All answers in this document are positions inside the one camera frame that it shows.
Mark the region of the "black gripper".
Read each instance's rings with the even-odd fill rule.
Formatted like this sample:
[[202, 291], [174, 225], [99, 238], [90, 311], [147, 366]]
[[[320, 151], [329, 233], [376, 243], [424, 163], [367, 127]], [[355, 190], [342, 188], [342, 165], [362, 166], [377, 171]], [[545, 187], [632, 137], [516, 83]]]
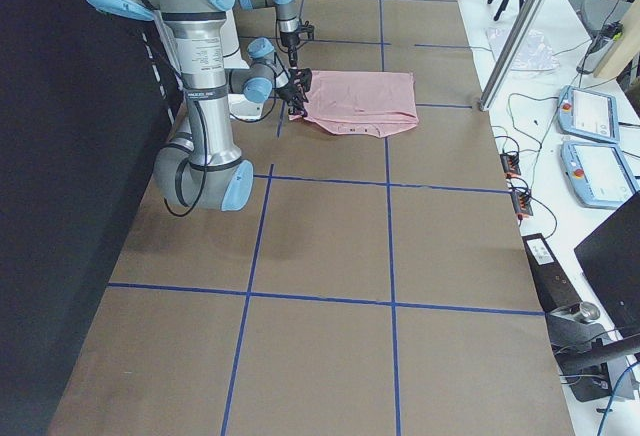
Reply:
[[309, 68], [288, 70], [287, 82], [277, 89], [277, 96], [287, 104], [289, 116], [305, 118], [308, 115], [305, 103], [311, 82], [312, 71]]
[[295, 71], [298, 69], [298, 46], [300, 44], [300, 38], [297, 33], [282, 33], [281, 44], [284, 46], [287, 52], [287, 58], [289, 62], [289, 69]]

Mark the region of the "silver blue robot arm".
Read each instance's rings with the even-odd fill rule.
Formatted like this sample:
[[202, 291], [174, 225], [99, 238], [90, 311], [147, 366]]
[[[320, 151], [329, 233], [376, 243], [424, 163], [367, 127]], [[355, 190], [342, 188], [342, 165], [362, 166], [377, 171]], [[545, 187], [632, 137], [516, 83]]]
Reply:
[[296, 0], [236, 0], [236, 5], [245, 11], [273, 8], [275, 30], [282, 51], [286, 53], [289, 66], [299, 68], [298, 51], [301, 44], [303, 23]]
[[[159, 151], [154, 178], [167, 207], [242, 209], [251, 194], [254, 169], [233, 139], [231, 122], [238, 102], [262, 107], [279, 97], [290, 114], [305, 117], [312, 74], [298, 65], [302, 34], [314, 27], [301, 21], [296, 0], [87, 0], [109, 15], [156, 20], [169, 29], [170, 68], [182, 83], [187, 117]], [[239, 47], [232, 10], [273, 8], [275, 29], [284, 51], [257, 38], [248, 46], [249, 63], [228, 68]]]

